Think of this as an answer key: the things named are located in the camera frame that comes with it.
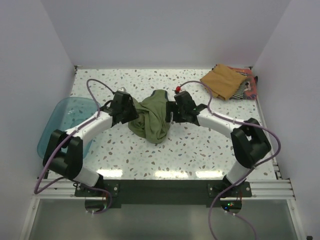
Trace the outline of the olive green tank top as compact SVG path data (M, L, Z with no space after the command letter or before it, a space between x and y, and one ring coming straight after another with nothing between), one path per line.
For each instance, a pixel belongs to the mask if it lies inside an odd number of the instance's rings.
M162 143L170 129L166 122L166 106L168 92L157 89L152 94L138 102L133 100L138 118L128 123L128 128L140 138L144 138L152 144Z

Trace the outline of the tan ribbed tank top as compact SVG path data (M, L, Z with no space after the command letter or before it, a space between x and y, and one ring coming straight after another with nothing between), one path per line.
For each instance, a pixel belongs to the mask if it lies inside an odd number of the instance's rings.
M246 76L224 64L217 64L200 81L207 85L215 98L229 100L246 80Z

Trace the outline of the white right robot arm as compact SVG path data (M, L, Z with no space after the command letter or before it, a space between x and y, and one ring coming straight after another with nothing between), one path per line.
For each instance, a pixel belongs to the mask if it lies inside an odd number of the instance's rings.
M227 196L233 197L240 190L240 184L247 175L272 149L259 122L250 118L238 121L226 115L212 112L205 104L196 105L187 91L174 96L174 101L166 103L166 122L191 123L212 129L231 139L235 163L216 187Z

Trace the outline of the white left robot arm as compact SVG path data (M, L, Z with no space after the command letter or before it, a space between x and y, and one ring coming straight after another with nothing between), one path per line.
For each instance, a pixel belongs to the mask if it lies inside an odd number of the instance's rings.
M137 118L132 96L125 88L118 89L110 104L99 107L87 120L51 133L42 162L44 169L85 185L88 193L99 196L106 188L104 180L101 174L84 165L84 148L100 133Z

